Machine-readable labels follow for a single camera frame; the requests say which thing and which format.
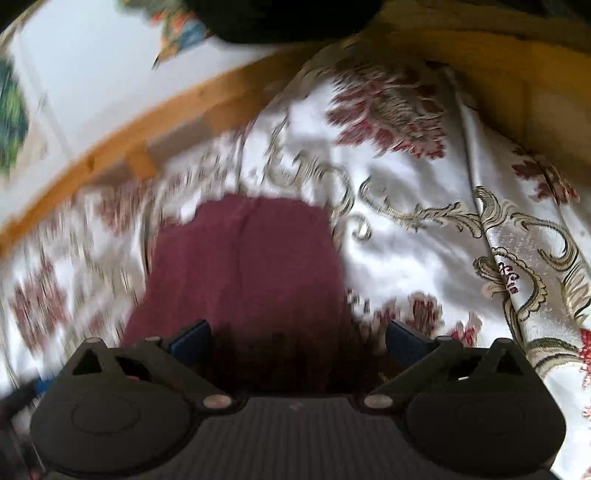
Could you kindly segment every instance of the black plastic device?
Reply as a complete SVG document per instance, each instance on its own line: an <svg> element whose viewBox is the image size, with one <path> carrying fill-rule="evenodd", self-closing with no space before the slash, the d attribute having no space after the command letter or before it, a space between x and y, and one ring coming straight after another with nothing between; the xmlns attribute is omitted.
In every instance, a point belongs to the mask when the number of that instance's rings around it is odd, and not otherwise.
<svg viewBox="0 0 591 480"><path fill-rule="evenodd" d="M214 35L233 43L337 40L363 30L382 0L186 0Z"/></svg>
<svg viewBox="0 0 591 480"><path fill-rule="evenodd" d="M564 417L509 339L464 348L392 322L388 351L412 366L369 395L232 399L181 363L209 337L87 340L31 422L48 478L554 479Z"/></svg>

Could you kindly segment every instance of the circular pad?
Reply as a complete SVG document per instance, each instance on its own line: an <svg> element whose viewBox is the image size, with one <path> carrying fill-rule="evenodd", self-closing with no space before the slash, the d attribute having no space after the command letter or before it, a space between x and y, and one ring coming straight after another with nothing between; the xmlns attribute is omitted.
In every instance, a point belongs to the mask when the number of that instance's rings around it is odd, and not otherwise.
<svg viewBox="0 0 591 480"><path fill-rule="evenodd" d="M564 440L564 417L546 393L495 375L452 381L416 396L407 426L431 460L460 473L517 476L551 462ZM499 391L492 392L495 386Z"/></svg>
<svg viewBox="0 0 591 480"><path fill-rule="evenodd" d="M35 448L55 470L125 475L188 440L190 406L160 385L127 378L72 385L48 395L31 422Z"/></svg>

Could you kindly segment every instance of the wooden frame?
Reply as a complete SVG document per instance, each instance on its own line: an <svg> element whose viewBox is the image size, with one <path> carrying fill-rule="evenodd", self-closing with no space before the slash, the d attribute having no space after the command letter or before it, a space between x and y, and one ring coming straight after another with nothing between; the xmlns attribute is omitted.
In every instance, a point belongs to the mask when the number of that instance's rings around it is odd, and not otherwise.
<svg viewBox="0 0 591 480"><path fill-rule="evenodd" d="M411 30L387 34L382 41L396 51L447 63L464 74L484 117L504 134L544 153L550 150L553 160L559 156L565 165L591 166L587 153L591 152L591 57L587 54L483 32ZM146 153L146 145L154 138L199 115L215 134L247 121L270 100L266 87L286 84L320 47L310 44L285 50L208 80L115 132L91 148L20 220L8 222L0 234L0 254L56 205L122 159L141 179L156 175ZM555 112L540 115L544 103L552 103L548 95L562 99L557 103L558 116ZM574 133L569 120L573 115L582 119ZM569 135L576 139L574 147ZM556 142L558 149L553 152Z"/></svg>

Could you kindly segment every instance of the white satin fabric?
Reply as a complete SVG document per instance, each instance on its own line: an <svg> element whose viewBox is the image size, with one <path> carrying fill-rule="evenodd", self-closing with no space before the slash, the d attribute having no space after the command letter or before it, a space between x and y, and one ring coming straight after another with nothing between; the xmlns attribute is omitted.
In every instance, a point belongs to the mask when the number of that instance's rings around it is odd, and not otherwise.
<svg viewBox="0 0 591 480"><path fill-rule="evenodd" d="M2 390L56 372L87 336L118 342L163 225L225 192L294 197L326 208L364 335L400 319L466 346L512 336L567 419L553 471L582 479L591 191L484 126L446 69L365 55L328 47L246 130L42 223L2 265Z"/></svg>

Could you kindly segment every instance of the maroon cloth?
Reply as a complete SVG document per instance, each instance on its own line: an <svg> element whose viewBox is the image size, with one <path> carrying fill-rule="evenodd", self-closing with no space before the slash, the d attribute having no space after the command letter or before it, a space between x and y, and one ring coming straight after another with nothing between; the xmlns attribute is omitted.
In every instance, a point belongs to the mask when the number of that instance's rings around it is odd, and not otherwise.
<svg viewBox="0 0 591 480"><path fill-rule="evenodd" d="M299 200L225 196L158 236L124 345L198 319L213 333L210 379L230 392L326 391L361 348L343 302L326 213Z"/></svg>

